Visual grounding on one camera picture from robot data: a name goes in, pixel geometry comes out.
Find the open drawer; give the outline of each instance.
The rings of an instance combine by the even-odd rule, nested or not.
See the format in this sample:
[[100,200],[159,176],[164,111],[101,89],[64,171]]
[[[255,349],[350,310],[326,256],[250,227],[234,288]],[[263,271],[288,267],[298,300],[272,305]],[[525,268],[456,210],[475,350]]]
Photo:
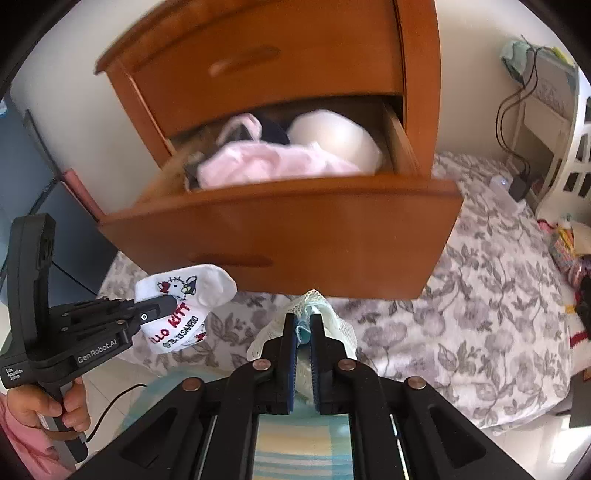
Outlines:
[[[379,117],[367,115],[364,124],[363,115],[351,113],[355,105],[342,108],[351,108],[349,117],[382,147],[384,172],[186,193],[179,166],[194,149],[189,141],[134,207],[103,221],[102,232],[150,274],[214,263],[242,291],[418,297],[462,197],[452,181],[413,173],[416,159],[392,109],[376,99],[359,101],[369,102],[366,113],[378,106]],[[371,123],[382,125],[381,136]]]

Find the bed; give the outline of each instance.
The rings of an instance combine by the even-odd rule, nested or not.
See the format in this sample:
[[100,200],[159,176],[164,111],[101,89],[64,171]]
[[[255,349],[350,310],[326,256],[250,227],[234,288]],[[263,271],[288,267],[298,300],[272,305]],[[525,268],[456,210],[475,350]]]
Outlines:
[[[476,425],[495,430],[551,409],[570,380],[560,276],[531,209],[507,215],[497,205],[487,185],[499,173],[509,175],[493,160],[435,156],[433,176],[455,180],[464,203],[417,300],[330,299],[353,325],[361,361],[397,380],[424,377]],[[119,253],[100,294],[133,298],[145,275]],[[239,291],[209,315],[208,337],[196,346],[154,355],[139,333],[123,356],[159,375],[188,364],[231,372],[291,298]]]

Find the pink sleeve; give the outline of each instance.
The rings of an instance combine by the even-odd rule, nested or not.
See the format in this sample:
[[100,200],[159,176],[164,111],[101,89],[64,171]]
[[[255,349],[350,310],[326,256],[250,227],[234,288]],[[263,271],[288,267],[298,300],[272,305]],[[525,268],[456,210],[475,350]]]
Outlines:
[[72,473],[59,463],[51,440],[41,430],[25,427],[15,420],[3,394],[0,394],[0,428],[35,480],[63,480]]

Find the pink clothing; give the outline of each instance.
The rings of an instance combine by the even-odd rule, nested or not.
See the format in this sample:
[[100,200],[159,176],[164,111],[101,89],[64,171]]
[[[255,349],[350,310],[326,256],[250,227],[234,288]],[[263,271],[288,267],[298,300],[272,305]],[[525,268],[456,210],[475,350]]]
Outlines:
[[197,168],[203,189],[265,181],[361,175],[359,167],[317,145],[230,142]]
[[51,440],[39,429],[18,423],[0,394],[0,428],[35,480],[63,480],[72,472],[61,465]]

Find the drawer handle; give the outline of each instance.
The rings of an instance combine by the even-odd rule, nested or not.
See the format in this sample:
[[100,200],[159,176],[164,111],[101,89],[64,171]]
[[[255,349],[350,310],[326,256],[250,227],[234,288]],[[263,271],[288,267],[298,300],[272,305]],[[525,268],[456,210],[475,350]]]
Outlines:
[[238,70],[273,60],[280,53],[281,50],[279,48],[271,45],[254,47],[228,59],[218,60],[209,67],[209,74],[215,78],[226,73],[237,72]]
[[214,264],[218,267],[254,267],[266,268],[273,266],[273,260],[263,255],[235,254],[200,254],[189,258],[191,263]]

